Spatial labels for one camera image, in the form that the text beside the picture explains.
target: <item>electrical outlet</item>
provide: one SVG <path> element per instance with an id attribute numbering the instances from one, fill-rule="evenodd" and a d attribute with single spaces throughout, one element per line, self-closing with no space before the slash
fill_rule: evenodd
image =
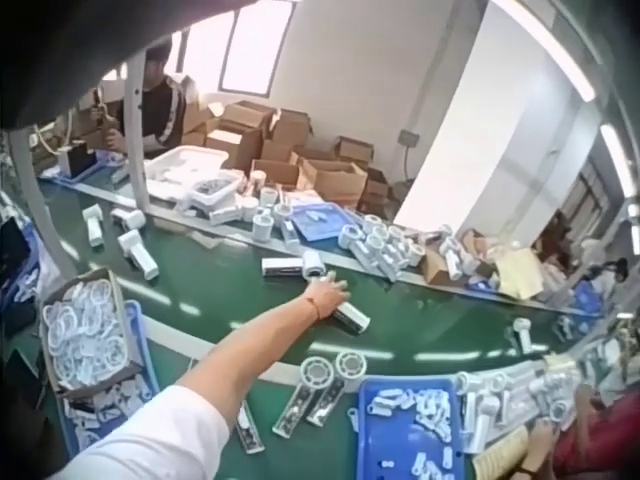
<path id="1" fill-rule="evenodd" d="M 409 130 L 400 130 L 400 135 L 398 135 L 398 143 L 403 147 L 407 148 L 415 148 L 420 141 L 420 135 L 417 133 L 410 132 Z"/>

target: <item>black shirt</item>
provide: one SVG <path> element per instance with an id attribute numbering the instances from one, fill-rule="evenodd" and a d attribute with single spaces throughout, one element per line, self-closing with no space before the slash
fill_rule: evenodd
<path id="1" fill-rule="evenodd" d="M 166 75 L 157 87 L 142 93 L 142 137 L 146 158 L 180 145 L 185 108 L 182 86 Z M 118 105 L 116 119 L 120 132 L 126 135 L 123 101 Z M 156 148 L 149 148 L 146 144 L 153 142 L 153 139 Z"/>

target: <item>white sleeve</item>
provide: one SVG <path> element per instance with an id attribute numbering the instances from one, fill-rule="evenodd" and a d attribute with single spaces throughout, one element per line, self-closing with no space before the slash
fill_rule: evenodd
<path id="1" fill-rule="evenodd" d="M 229 427 L 213 405 L 173 385 L 52 478 L 211 480 L 228 440 Z"/>

